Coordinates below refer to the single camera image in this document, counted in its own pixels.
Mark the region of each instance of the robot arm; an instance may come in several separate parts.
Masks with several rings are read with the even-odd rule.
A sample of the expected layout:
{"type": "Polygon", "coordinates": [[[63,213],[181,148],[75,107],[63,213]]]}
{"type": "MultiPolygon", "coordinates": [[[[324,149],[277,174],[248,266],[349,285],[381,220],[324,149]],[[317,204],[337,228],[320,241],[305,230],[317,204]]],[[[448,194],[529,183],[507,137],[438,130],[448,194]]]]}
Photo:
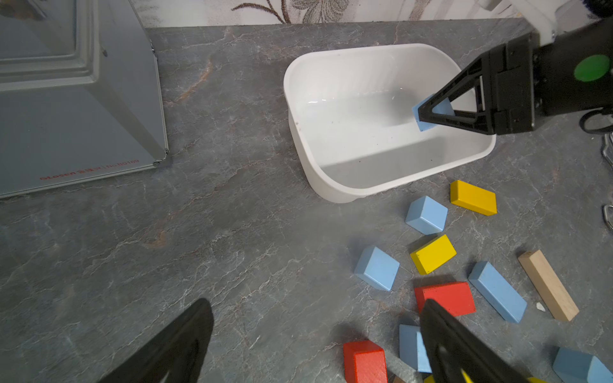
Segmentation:
{"type": "Polygon", "coordinates": [[[613,126],[585,128],[590,117],[613,113],[613,17],[562,34],[550,44],[542,42],[533,32],[482,53],[419,107],[419,120],[482,134],[511,134],[535,130],[546,116],[595,109],[581,119],[581,128],[593,134],[613,132],[613,126]],[[432,112],[441,101],[453,101],[470,89],[475,90],[476,112],[432,112]]]}

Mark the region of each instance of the wall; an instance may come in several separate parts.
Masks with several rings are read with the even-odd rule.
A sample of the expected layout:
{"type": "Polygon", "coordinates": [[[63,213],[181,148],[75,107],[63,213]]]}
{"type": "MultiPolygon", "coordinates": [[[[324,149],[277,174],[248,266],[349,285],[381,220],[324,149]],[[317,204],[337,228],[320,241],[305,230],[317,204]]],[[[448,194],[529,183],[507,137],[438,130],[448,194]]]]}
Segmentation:
{"type": "Polygon", "coordinates": [[[518,17],[503,0],[132,0],[145,27],[518,17]]]}

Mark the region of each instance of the natural wood block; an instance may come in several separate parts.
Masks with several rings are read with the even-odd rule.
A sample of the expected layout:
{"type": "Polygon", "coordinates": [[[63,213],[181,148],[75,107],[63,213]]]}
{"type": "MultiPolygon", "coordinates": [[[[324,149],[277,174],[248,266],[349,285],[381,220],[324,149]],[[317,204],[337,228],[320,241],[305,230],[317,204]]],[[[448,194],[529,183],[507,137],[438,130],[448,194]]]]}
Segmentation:
{"type": "Polygon", "coordinates": [[[540,250],[525,252],[518,260],[554,318],[570,321],[579,313],[579,308],[540,250]]]}

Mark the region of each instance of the blue wooden block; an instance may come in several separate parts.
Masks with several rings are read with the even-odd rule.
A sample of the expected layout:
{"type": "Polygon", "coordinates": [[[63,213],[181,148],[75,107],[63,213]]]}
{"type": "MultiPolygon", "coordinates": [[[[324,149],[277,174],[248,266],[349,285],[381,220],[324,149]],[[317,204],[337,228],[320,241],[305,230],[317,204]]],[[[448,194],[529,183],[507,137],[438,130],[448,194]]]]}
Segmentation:
{"type": "Polygon", "coordinates": [[[406,214],[406,223],[422,234],[436,234],[443,231],[447,220],[447,208],[425,196],[411,203],[406,214]]]}
{"type": "MultiPolygon", "coordinates": [[[[430,99],[430,97],[426,98],[425,100],[423,100],[422,102],[420,102],[419,104],[415,105],[413,107],[413,115],[415,116],[415,120],[417,121],[417,126],[419,128],[419,130],[421,132],[423,131],[427,131],[428,129],[432,129],[433,127],[436,126],[436,124],[433,123],[426,123],[425,121],[419,121],[419,113],[417,112],[417,109],[422,106],[424,104],[424,102],[428,101],[430,99]]],[[[449,116],[455,116],[455,112],[454,112],[454,108],[453,106],[451,106],[451,102],[449,101],[449,99],[445,99],[443,101],[441,101],[440,104],[438,104],[437,106],[432,108],[432,111],[434,113],[438,113],[440,115],[449,115],[449,116]]]]}
{"type": "Polygon", "coordinates": [[[431,373],[419,326],[400,325],[400,360],[420,373],[431,373]]]}
{"type": "Polygon", "coordinates": [[[375,289],[390,291],[400,263],[376,246],[362,251],[354,273],[375,289]]]}
{"type": "Polygon", "coordinates": [[[560,348],[554,371],[564,383],[613,383],[613,374],[594,355],[560,348]]]}
{"type": "Polygon", "coordinates": [[[490,262],[477,262],[468,280],[490,305],[494,306],[502,318],[513,323],[522,320],[528,303],[490,262]]]}

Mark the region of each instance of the gray marble countertop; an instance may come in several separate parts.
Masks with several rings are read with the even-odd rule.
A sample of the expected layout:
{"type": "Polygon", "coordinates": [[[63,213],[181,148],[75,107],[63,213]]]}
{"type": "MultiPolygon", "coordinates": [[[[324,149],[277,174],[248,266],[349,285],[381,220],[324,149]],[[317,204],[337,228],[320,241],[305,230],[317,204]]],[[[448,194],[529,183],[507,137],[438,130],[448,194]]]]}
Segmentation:
{"type": "Polygon", "coordinates": [[[313,192],[289,133],[282,79],[304,53],[422,42],[463,67],[527,30],[517,19],[150,30],[173,166],[0,201],[0,381],[94,382],[206,297],[207,382],[342,382],[342,344],[365,338],[385,349],[390,377],[420,382],[398,359],[398,325],[418,321],[413,288],[465,281],[478,260],[528,302],[511,324],[473,289],[478,311],[459,320],[501,357],[549,383],[560,381],[557,346],[612,368],[613,235],[601,205],[613,173],[579,115],[344,205],[313,192]],[[495,191],[498,214],[451,205],[457,179],[495,191]],[[426,194],[449,207],[458,255],[424,277],[408,254],[428,238],[404,218],[426,194]],[[392,292],[352,273],[370,244],[400,262],[392,292]],[[572,322],[536,309],[517,261],[531,249],[575,299],[572,322]]]}

